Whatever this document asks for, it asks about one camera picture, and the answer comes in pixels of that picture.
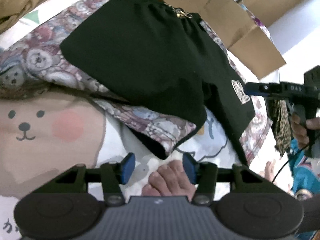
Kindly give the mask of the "person right hand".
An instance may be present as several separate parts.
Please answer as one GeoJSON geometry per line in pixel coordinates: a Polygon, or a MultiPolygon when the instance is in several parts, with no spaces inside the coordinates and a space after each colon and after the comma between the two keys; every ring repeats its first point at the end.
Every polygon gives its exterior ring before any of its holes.
{"type": "Polygon", "coordinates": [[[298,148],[302,149],[306,147],[309,142],[309,136],[307,135],[307,129],[311,130],[319,130],[320,128],[320,121],[319,117],[306,120],[306,128],[300,124],[300,117],[293,113],[291,116],[291,129],[293,133],[293,137],[298,142],[298,148]]]}

